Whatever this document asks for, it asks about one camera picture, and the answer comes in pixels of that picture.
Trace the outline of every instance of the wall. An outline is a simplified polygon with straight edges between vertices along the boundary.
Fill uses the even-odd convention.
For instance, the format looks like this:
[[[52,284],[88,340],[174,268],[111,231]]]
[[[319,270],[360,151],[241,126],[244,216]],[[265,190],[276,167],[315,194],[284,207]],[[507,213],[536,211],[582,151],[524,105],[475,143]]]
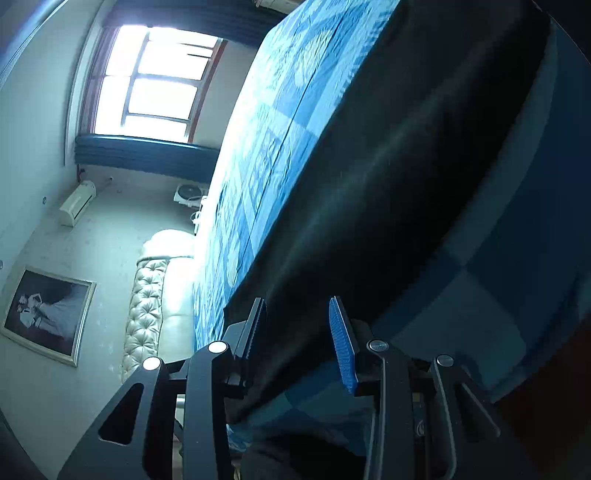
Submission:
[[[105,179],[114,177],[105,187]],[[16,261],[0,310],[32,265],[97,282],[77,368],[63,365],[0,335],[0,407],[15,435],[48,479],[54,479],[82,434],[121,386],[125,323],[143,243],[163,229],[192,231],[191,210],[174,203],[176,180],[143,174],[129,184],[125,171],[92,167],[97,198],[74,229],[50,209]]]
[[[0,90],[0,288],[41,218],[75,186],[74,166],[63,167],[64,119],[79,50],[99,4],[69,0],[41,27]]]
[[[220,148],[234,104],[256,55],[254,48],[228,42],[199,115],[193,143]]]

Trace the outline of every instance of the framed picture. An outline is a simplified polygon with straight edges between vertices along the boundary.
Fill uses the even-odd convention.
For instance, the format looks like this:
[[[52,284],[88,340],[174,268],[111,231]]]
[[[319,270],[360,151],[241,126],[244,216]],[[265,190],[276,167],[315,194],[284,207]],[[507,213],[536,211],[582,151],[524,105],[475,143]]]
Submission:
[[[21,345],[76,367],[96,283],[26,267],[1,332]]]

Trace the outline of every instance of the bed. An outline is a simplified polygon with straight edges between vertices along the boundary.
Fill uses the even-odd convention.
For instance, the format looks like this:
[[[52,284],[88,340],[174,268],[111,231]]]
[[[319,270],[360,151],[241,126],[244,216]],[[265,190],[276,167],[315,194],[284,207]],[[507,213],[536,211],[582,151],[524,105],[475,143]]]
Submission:
[[[226,404],[234,447],[305,430],[363,452],[369,405],[331,359],[333,294],[407,354],[454,355],[492,400],[588,311],[589,65],[527,2],[488,27],[460,4],[308,0],[261,46],[194,255],[196,349],[269,302],[261,372]],[[477,53],[447,48],[470,35]]]

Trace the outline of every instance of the wedding photo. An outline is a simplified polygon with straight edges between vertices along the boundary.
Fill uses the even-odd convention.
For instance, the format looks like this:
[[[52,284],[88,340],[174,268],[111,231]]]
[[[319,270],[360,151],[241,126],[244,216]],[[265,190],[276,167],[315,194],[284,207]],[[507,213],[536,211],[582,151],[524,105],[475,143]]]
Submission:
[[[27,267],[2,333],[38,353],[76,366],[95,285]]]

